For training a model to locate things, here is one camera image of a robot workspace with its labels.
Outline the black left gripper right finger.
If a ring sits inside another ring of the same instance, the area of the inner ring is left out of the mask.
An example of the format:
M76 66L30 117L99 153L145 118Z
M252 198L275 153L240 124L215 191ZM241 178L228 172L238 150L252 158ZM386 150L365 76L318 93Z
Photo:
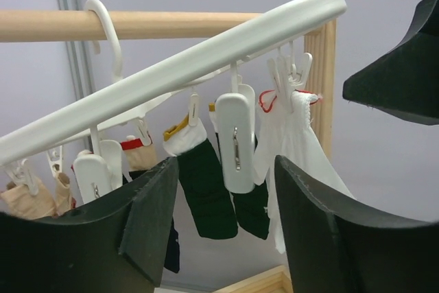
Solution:
M438 224L368 206L284 156L275 184L295 292L437 292Z

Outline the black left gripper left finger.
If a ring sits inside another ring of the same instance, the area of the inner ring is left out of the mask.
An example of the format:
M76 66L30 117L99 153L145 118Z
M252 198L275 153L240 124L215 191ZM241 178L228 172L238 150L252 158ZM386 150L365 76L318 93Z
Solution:
M1 214L2 292L153 292L178 184L168 158L57 218Z

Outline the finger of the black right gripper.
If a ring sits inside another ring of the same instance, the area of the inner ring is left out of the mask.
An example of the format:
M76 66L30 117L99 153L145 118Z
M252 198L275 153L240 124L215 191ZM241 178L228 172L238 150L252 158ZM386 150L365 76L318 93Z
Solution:
M422 0L401 42L349 77L342 97L426 126L438 125L438 0Z

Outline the white plastic clip hanger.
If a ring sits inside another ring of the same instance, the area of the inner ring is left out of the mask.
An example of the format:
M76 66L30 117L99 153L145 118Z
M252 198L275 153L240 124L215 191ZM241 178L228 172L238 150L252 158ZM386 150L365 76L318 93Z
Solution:
M293 0L1 137L1 164L24 159L246 56L305 35L347 9L345 0Z

